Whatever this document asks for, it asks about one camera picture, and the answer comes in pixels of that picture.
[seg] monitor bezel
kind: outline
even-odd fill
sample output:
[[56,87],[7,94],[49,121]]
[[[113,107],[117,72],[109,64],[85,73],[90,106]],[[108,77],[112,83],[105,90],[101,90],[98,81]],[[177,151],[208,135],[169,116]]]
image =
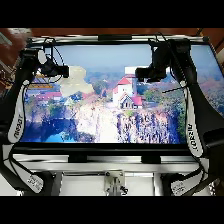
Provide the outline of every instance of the monitor bezel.
[[[123,45],[123,44],[148,44],[148,41],[80,41],[69,42],[57,41],[56,46],[64,45]],[[219,69],[222,67],[218,63],[214,47],[209,41],[191,41],[191,45],[210,46],[217,61]],[[40,47],[42,43],[28,43],[27,47]],[[18,142],[15,144],[14,152],[17,154],[45,154],[59,155],[79,153],[87,155],[159,155],[159,156],[188,156],[191,155],[187,144],[134,144],[134,143],[42,143],[42,142]]]

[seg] black border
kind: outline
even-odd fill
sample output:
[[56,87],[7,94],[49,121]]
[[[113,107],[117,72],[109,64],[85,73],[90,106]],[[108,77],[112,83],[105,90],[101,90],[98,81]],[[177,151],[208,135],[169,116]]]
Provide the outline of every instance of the black border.
[[[121,44],[148,44],[148,41],[70,41],[56,42],[56,46],[63,45],[121,45]],[[210,46],[216,62],[222,73],[222,67],[218,63],[216,53],[212,44],[208,41],[197,42],[191,41],[191,45],[208,45]],[[27,44],[27,47],[42,46],[42,43]],[[159,156],[176,155],[188,156],[191,155],[187,144],[134,144],[134,143],[39,143],[39,142],[18,142],[14,150],[16,153],[26,154],[73,154],[82,152],[88,155],[148,155],[156,154]]]

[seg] metal bracket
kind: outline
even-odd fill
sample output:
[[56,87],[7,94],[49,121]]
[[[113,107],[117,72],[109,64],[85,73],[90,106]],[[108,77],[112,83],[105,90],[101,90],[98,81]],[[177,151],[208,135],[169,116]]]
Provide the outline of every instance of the metal bracket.
[[104,190],[107,196],[126,195],[128,189],[125,188],[125,173],[122,170],[111,170],[105,173]]

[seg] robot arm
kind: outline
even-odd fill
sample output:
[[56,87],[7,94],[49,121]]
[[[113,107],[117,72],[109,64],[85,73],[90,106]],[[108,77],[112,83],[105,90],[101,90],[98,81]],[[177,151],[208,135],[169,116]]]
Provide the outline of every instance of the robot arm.
[[25,127],[24,94],[39,68],[42,74],[52,77],[61,75],[65,68],[68,75],[68,67],[56,66],[40,49],[24,49],[20,59],[15,82],[0,102],[0,172],[16,190],[40,193],[44,188],[43,177],[33,174],[12,156],[13,146],[21,139]]
[[[166,77],[166,68],[171,66],[175,79],[184,89],[187,144],[202,167],[190,175],[180,175],[173,180],[170,187],[174,195],[191,195],[216,178],[224,177],[224,119],[209,104],[199,87],[190,50],[188,39],[166,40],[153,51],[152,63],[148,68],[136,69],[139,81],[147,78],[147,82],[158,82]],[[191,186],[192,178],[194,182],[200,182],[200,186]]]

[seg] displayed image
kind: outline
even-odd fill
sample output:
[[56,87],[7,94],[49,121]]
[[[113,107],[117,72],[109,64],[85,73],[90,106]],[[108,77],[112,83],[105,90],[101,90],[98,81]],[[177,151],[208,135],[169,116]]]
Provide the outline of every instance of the displayed image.
[[[152,61],[149,45],[57,49],[70,77],[51,78],[49,86],[27,90],[21,142],[186,143],[183,90],[164,93],[180,87],[170,68],[161,82],[139,83],[135,77],[137,67]],[[193,45],[191,56],[205,97],[224,116],[224,78],[211,48]],[[61,64],[57,52],[54,57]]]

